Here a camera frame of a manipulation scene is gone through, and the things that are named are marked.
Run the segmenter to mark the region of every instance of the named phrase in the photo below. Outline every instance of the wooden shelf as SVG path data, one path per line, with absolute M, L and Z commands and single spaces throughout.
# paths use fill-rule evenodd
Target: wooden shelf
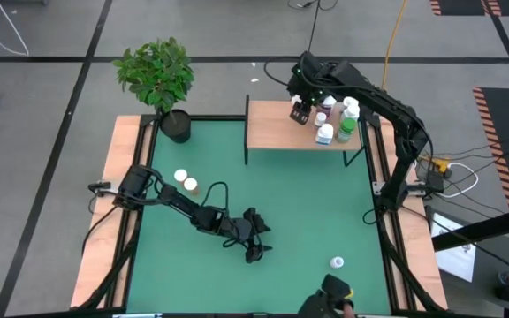
M 248 104 L 247 148 L 299 149 L 299 150 L 359 150 L 361 135 L 359 127 L 347 143 L 339 143 L 333 138 L 329 146 L 315 142 L 317 130 L 314 128 L 315 109 L 312 109 L 309 120 L 300 125 L 290 118 L 290 102 L 251 101 Z M 330 124 L 337 134 L 339 112 L 334 109 Z

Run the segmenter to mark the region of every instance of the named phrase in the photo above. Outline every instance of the green mat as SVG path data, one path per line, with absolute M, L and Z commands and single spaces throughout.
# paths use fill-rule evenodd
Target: green mat
M 340 152 L 250 150 L 245 166 L 243 133 L 232 121 L 195 121 L 183 145 L 159 133 L 152 167 L 174 185 L 174 171 L 186 169 L 198 180 L 197 202 L 225 181 L 232 217 L 256 208 L 272 229 L 262 242 L 274 250 L 247 264 L 242 246 L 222 248 L 225 238 L 198 232 L 178 212 L 145 208 L 127 311 L 292 314 L 331 273 L 353 287 L 356 312 L 388 314 L 376 227 L 361 220 L 372 208 L 364 154 L 345 168 Z M 208 204 L 224 205 L 223 187 Z M 343 268 L 330 267 L 334 256 Z

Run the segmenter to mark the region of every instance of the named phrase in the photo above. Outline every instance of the green bottle cap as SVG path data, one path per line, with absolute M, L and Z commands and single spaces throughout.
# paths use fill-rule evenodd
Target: green bottle cap
M 357 121 L 352 118 L 347 118 L 343 120 L 339 129 L 341 129 L 345 133 L 352 133 L 354 127 L 357 125 Z

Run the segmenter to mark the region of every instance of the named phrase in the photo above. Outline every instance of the person's hand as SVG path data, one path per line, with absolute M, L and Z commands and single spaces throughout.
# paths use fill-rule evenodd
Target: person's hand
M 343 306 L 343 318 L 354 318 L 354 311 L 351 305 L 345 304 Z

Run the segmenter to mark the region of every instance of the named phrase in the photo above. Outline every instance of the black flower pot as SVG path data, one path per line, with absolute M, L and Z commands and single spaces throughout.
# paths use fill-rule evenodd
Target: black flower pot
M 171 114 L 162 114 L 159 127 L 176 143 L 184 143 L 192 135 L 192 119 L 183 110 L 172 110 Z

